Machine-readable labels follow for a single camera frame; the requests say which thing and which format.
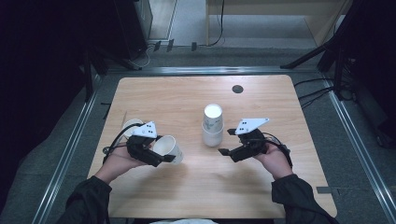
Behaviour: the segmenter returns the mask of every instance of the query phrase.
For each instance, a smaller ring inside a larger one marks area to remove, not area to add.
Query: paper cup
[[[204,112],[204,129],[209,133],[218,133],[223,127],[221,106],[207,105]]]
[[[177,145],[176,139],[172,135],[165,135],[155,142],[152,149],[154,152],[164,156],[173,155],[176,156],[170,163],[178,165],[183,161],[183,152]]]
[[[220,145],[222,142],[224,125],[221,125],[221,130],[217,133],[210,133],[205,129],[205,125],[202,124],[202,139],[204,140],[205,145],[209,147],[215,147]]]
[[[131,124],[135,124],[135,123],[143,124],[143,121],[140,120],[140,119],[130,119],[130,120],[128,120],[128,121],[126,121],[124,123],[124,125],[122,126],[122,129],[128,127]],[[138,128],[138,126],[134,126],[134,127],[129,128],[127,131],[125,131],[125,133],[123,135],[128,139],[129,137],[132,136],[132,133],[134,132],[134,130],[136,128]]]

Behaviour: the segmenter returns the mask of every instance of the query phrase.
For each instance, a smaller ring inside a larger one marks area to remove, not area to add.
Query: black jacket
[[[297,175],[288,175],[272,183],[272,200],[285,207],[286,223],[338,223],[315,201],[311,186]],[[106,215],[111,187],[91,177],[77,185],[66,203],[58,223],[100,223]]]

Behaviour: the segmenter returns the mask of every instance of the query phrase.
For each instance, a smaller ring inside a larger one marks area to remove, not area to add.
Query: wooden table
[[[244,88],[234,93],[234,85]],[[204,108],[223,109],[225,130],[243,118],[269,118],[260,127],[291,150],[293,171],[312,185],[318,203],[332,216],[336,208],[318,154],[288,76],[127,77],[120,81],[89,176],[100,168],[102,149],[111,144],[128,119],[154,120],[160,135],[173,135],[184,153],[180,165],[161,163],[129,171],[111,183],[111,217],[277,218],[283,206],[271,201],[273,178],[247,159],[234,163],[217,147],[202,141]],[[219,147],[239,147],[239,138],[224,133]]]
[[[351,2],[352,0],[227,0],[224,15],[303,15],[315,42],[320,46],[340,16],[346,13]],[[206,0],[207,45],[210,15],[221,15],[220,0]]]

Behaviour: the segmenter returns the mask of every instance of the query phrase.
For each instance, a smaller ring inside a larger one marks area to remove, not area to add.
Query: hand
[[[109,184],[119,175],[123,175],[130,169],[142,165],[146,164],[132,158],[125,144],[119,144],[119,147],[116,147],[110,156],[108,156],[105,164],[103,164],[95,176]]]
[[[260,161],[264,168],[273,175],[274,180],[282,178],[287,175],[292,175],[288,160],[283,152],[276,146],[267,143],[268,150],[266,154],[260,153],[253,158]]]

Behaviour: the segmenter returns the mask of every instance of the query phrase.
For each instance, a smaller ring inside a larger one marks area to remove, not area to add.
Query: person
[[[255,157],[272,174],[272,200],[284,205],[286,223],[338,223],[315,201],[312,187],[291,170],[285,155],[266,144],[265,154]],[[57,223],[104,223],[111,187],[109,183],[132,168],[146,165],[132,158],[126,147],[117,147],[91,178],[78,184]]]

